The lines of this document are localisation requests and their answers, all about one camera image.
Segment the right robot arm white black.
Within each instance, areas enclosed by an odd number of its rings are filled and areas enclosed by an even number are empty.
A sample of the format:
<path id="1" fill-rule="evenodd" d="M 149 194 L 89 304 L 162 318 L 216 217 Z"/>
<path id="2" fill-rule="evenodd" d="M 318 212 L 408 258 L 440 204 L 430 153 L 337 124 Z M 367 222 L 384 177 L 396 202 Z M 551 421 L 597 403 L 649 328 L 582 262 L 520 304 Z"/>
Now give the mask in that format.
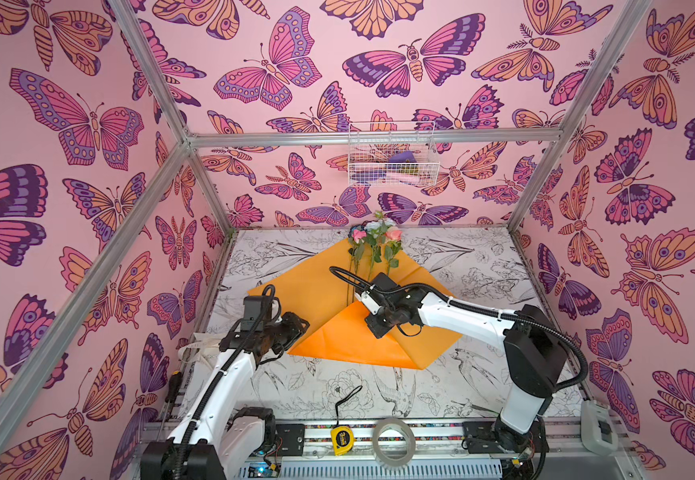
<path id="1" fill-rule="evenodd" d="M 377 339 L 409 324 L 455 332 L 505 354 L 513 385 L 487 434 L 501 451 L 527 449 L 529 432 L 555 393 L 587 379 L 585 354 L 541 308 L 491 308 L 445 295 L 429 284 L 399 285 L 385 274 L 369 281 L 341 267 L 331 266 L 329 272 L 355 288 L 369 312 L 365 323 Z"/>

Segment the orange wrapping paper sheet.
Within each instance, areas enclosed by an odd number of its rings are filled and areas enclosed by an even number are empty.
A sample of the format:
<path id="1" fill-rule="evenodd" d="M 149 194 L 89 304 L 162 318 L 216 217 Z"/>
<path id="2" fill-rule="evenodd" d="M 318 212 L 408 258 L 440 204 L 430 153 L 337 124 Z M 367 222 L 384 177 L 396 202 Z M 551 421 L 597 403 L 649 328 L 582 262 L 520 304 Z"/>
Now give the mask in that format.
<path id="1" fill-rule="evenodd" d="M 349 242 L 341 240 L 269 282 L 282 310 L 309 323 L 291 355 L 423 370 L 461 339 L 443 328 L 417 326 L 375 338 L 365 324 L 369 310 L 357 300 L 348 302 L 349 286 L 328 271 L 349 265 Z"/>

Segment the white fake rose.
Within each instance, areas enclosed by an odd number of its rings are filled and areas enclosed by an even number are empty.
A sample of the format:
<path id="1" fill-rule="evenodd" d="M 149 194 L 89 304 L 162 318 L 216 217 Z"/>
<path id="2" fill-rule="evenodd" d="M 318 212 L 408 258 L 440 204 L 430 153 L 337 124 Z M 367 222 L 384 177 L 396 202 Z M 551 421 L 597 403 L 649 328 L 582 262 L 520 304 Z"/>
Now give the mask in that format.
<path id="1" fill-rule="evenodd" d="M 383 260 L 383 245 L 387 243 L 387 233 L 395 222 L 381 210 L 375 211 L 373 219 L 365 222 L 363 229 L 367 234 L 365 243 L 369 246 L 369 280 L 373 279 L 373 269 Z"/>

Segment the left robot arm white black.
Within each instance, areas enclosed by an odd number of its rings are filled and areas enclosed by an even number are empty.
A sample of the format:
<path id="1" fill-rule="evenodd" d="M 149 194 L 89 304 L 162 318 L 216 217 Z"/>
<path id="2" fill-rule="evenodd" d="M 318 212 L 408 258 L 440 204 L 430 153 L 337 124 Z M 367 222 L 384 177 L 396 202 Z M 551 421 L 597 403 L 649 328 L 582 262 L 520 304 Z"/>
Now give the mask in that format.
<path id="1" fill-rule="evenodd" d="M 213 344 L 219 351 L 215 366 L 185 418 L 167 439 L 144 448 L 142 479 L 233 479 L 249 456 L 273 450 L 271 410 L 235 406 L 259 366 L 279 360 L 309 323 L 282 309 L 272 285 L 245 297 L 243 308 L 227 336 Z"/>

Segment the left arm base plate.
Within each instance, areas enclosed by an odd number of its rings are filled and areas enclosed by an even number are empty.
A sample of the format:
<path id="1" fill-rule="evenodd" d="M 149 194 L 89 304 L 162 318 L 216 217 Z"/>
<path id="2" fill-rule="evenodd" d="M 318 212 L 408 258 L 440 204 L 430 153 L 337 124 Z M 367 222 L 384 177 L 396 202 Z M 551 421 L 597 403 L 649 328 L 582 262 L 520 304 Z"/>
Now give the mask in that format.
<path id="1" fill-rule="evenodd" d="M 265 426 L 261 446 L 255 451 L 259 457 L 303 456 L 305 427 L 303 424 L 276 424 Z"/>

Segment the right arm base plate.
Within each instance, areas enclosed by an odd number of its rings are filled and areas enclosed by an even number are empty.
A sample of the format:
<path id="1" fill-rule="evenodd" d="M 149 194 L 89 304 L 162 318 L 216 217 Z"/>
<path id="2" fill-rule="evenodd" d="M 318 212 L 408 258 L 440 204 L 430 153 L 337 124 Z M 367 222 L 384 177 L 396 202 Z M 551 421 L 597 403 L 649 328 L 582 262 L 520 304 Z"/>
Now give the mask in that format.
<path id="1" fill-rule="evenodd" d="M 479 419 L 463 422 L 461 447 L 470 454 L 502 455 L 521 461 L 535 454 L 547 454 L 543 422 L 535 419 L 527 433 L 515 433 L 497 420 Z"/>

